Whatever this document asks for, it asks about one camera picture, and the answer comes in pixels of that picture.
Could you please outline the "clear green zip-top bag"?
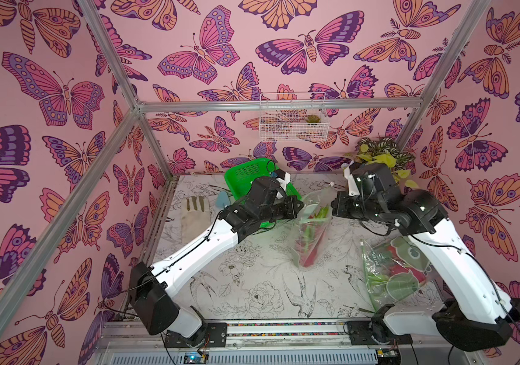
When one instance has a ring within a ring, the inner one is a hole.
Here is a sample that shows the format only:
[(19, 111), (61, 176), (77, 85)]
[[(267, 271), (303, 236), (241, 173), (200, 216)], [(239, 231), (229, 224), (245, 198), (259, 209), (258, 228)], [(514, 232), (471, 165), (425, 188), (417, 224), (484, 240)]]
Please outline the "clear green zip-top bag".
[(319, 245), (331, 223), (331, 203), (336, 198), (334, 184), (311, 192), (302, 198), (301, 209), (291, 234), (293, 261), (297, 267), (308, 268), (314, 264), (319, 253)]

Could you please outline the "pink dragon fruit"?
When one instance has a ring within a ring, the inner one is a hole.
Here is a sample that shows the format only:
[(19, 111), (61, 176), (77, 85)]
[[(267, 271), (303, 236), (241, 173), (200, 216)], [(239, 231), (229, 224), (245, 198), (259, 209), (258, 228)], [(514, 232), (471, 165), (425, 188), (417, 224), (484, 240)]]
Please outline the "pink dragon fruit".
[(312, 266), (318, 253), (318, 245), (325, 236), (325, 232), (331, 221), (330, 208), (328, 206), (317, 207), (300, 221), (299, 238), (296, 241), (296, 249), (299, 254), (299, 265)]

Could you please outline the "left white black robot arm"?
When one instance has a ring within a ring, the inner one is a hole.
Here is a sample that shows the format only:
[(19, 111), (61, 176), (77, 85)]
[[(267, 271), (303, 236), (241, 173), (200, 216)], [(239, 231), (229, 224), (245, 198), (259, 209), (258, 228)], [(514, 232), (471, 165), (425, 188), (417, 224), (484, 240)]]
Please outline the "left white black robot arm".
[(174, 297), (208, 263), (257, 233), (263, 223), (297, 218), (304, 204), (287, 193), (290, 181), (282, 170), (255, 178), (245, 196), (221, 210), (211, 226), (182, 249), (151, 266), (139, 262), (133, 267), (128, 302), (149, 335), (170, 330), (191, 346), (205, 340), (208, 324)]

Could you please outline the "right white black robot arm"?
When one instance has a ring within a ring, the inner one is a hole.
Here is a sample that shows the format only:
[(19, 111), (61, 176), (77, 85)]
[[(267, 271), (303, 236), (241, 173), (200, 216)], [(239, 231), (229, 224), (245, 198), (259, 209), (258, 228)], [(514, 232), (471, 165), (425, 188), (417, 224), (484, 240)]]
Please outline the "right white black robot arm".
[(441, 336), (451, 346), (475, 352), (505, 345), (520, 321), (520, 298), (501, 290), (465, 246), (445, 207), (430, 192), (403, 194), (386, 164), (342, 166), (348, 188), (337, 193), (334, 217), (372, 221), (397, 230), (418, 248), (448, 285), (452, 299), (437, 307), (399, 310), (384, 305), (371, 319), (372, 336)]

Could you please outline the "green plastic basket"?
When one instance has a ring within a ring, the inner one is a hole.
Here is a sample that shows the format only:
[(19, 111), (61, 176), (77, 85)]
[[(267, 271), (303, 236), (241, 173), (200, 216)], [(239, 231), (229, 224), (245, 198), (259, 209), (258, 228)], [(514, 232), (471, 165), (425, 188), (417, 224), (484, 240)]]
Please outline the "green plastic basket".
[[(238, 234), (254, 234), (261, 225), (276, 221), (260, 221), (259, 208), (269, 196), (277, 198), (280, 184), (270, 173), (279, 169), (274, 161), (268, 158), (258, 158), (229, 168), (224, 177), (235, 202), (223, 210), (220, 218), (232, 226), (232, 231)], [(299, 193), (289, 183), (287, 195), (295, 195), (301, 201)]]

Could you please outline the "potted plant in amber vase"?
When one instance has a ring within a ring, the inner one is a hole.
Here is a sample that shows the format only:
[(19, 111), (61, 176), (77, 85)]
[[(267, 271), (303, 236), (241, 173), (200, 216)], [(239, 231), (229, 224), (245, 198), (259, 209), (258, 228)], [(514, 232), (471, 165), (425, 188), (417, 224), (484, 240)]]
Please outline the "potted plant in amber vase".
[(409, 148), (401, 150), (393, 138), (362, 138), (355, 151), (344, 156), (357, 164), (385, 164), (404, 193), (420, 188), (412, 179), (416, 171), (415, 152)]

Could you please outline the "metal base rail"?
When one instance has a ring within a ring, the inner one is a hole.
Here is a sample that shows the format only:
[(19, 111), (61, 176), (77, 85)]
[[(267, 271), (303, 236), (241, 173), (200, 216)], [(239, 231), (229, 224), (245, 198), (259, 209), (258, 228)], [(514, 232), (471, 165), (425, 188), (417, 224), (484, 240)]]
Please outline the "metal base rail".
[(191, 347), (138, 321), (106, 325), (91, 364), (484, 364), (482, 354), (438, 337), (404, 335), (380, 345), (366, 319), (220, 320)]

